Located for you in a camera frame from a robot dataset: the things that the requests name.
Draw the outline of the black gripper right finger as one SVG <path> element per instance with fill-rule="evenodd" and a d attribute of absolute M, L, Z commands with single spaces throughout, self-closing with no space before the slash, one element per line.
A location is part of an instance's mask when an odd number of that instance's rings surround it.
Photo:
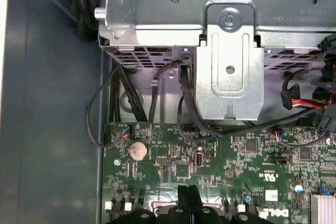
<path fill-rule="evenodd" d="M 205 207 L 195 185 L 190 186 L 190 207 L 195 223 L 257 223 L 257 216 L 247 212 L 238 212 L 229 220 L 224 215 L 220 215 L 216 208 Z"/>

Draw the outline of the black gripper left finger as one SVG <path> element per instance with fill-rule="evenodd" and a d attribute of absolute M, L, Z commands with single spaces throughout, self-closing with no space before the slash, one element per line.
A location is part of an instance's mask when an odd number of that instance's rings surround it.
<path fill-rule="evenodd" d="M 190 223 L 190 187 L 178 185 L 175 204 L 154 210 L 139 209 L 131 214 L 131 223 Z"/>

